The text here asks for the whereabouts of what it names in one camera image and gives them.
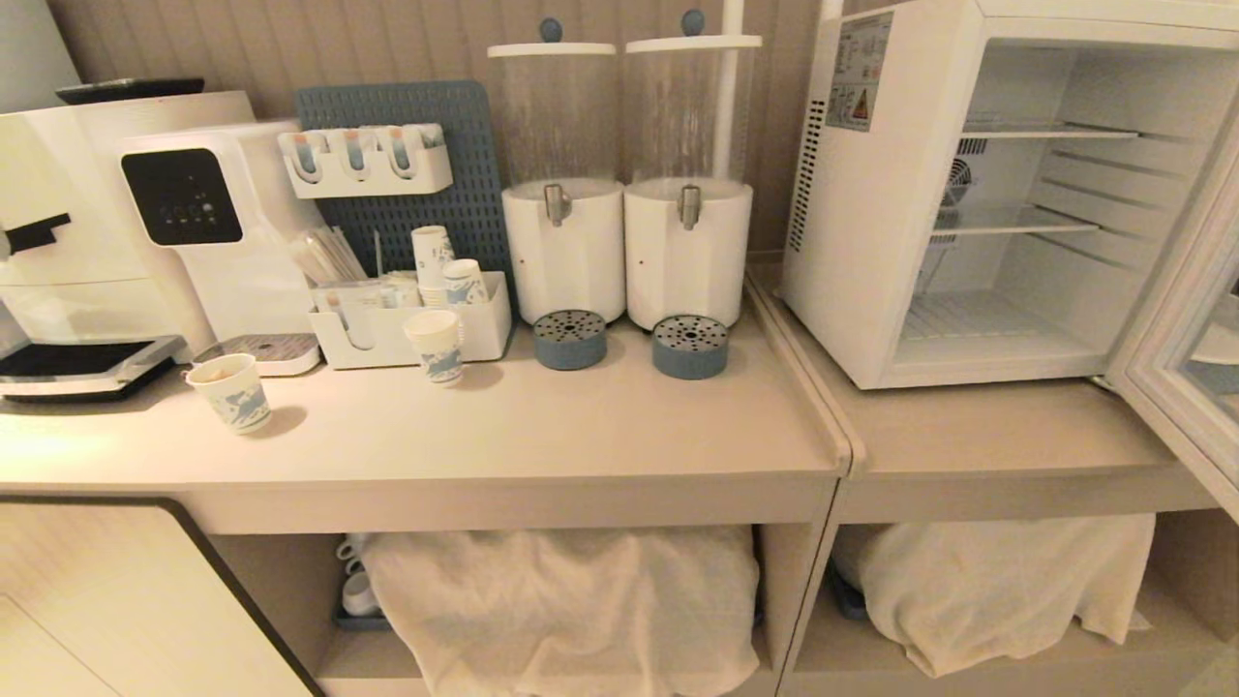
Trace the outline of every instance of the control panel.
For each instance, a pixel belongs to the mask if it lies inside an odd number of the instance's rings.
[[[120,160],[146,234],[162,246],[240,241],[242,228],[214,152],[131,152]]]

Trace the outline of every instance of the dispenser lid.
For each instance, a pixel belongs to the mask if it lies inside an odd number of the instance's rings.
[[[504,43],[486,50],[487,58],[518,56],[615,56],[613,43]]]
[[[626,53],[653,53],[658,51],[703,51],[710,48],[760,48],[761,36],[747,33],[715,33],[709,36],[675,36],[647,38],[624,46]]]

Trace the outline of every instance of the drip tray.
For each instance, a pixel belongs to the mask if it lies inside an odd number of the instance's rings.
[[[260,376],[301,375],[318,365],[318,337],[313,333],[245,333],[221,340],[193,359],[204,364],[229,354],[258,360]]]
[[[15,402],[100,402],[129,397],[173,365],[180,336],[146,340],[27,342],[0,359],[0,396]]]

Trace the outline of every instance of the warning label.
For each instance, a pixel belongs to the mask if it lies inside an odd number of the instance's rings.
[[[870,129],[895,12],[844,22],[835,54],[826,125]]]

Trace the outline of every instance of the pegboard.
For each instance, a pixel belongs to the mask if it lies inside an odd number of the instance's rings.
[[[339,225],[370,275],[375,274],[374,232],[384,270],[413,269],[415,227],[447,228],[457,258],[477,259],[483,270],[507,274],[515,306],[515,280],[503,223],[503,189],[491,131],[486,89],[475,80],[312,87],[297,90],[301,128],[437,123],[444,126],[452,184],[425,196],[318,198],[328,224]]]

